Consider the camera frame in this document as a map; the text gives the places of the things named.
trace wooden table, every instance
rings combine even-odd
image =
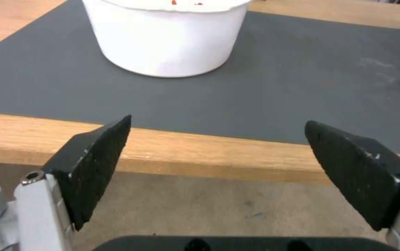
[[[0,41],[62,0],[0,0]],[[362,0],[255,0],[251,10],[400,29],[400,5]],[[42,165],[97,124],[0,114],[0,162]],[[133,128],[118,171],[328,182],[309,146]]]

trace black gripper pad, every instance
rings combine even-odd
[[[400,157],[372,138],[316,121],[305,135],[316,159],[372,229],[389,228],[400,209]]]
[[[74,135],[43,166],[57,179],[69,217],[80,230],[109,184],[130,132],[131,116]]]

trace black mat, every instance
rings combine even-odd
[[[0,113],[291,143],[315,119],[400,152],[400,30],[248,13],[223,67],[163,79],[105,59],[69,1],[0,42]]]

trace floor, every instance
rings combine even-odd
[[[6,195],[33,166],[0,164]],[[383,241],[333,186],[113,175],[74,248],[123,235],[352,236]]]

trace white container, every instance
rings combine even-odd
[[[206,73],[229,57],[251,0],[83,0],[101,51],[149,76]]]

